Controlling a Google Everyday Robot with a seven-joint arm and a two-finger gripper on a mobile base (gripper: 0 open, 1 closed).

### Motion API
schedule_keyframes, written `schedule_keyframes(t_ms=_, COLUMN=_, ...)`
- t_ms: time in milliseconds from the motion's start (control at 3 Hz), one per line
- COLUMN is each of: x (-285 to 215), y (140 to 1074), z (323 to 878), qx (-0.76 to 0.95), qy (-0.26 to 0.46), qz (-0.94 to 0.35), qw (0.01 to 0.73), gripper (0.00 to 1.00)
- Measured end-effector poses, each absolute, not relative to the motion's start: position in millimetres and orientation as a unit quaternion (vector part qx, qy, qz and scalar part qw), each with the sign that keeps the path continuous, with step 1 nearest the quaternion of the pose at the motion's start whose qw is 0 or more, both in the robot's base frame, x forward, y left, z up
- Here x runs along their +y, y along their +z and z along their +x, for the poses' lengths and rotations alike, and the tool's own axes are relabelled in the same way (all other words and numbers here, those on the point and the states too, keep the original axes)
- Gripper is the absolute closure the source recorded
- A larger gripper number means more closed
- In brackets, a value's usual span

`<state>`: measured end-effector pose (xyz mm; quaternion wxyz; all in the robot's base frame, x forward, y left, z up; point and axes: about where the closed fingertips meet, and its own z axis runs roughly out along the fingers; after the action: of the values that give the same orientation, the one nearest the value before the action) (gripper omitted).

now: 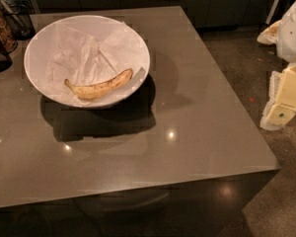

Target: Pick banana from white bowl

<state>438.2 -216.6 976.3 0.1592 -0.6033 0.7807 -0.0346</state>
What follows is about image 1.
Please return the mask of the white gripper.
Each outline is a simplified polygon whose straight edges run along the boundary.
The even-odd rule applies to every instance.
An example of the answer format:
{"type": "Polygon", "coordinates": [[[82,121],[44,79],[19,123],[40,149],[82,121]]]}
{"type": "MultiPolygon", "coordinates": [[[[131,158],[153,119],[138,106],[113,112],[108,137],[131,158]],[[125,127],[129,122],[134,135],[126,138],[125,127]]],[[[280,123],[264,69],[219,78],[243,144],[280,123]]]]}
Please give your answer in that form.
{"type": "Polygon", "coordinates": [[[275,131],[296,116],[296,1],[279,21],[259,34],[258,42],[275,44],[277,56],[290,62],[281,73],[271,73],[268,102],[259,122],[262,129],[275,131]]]}

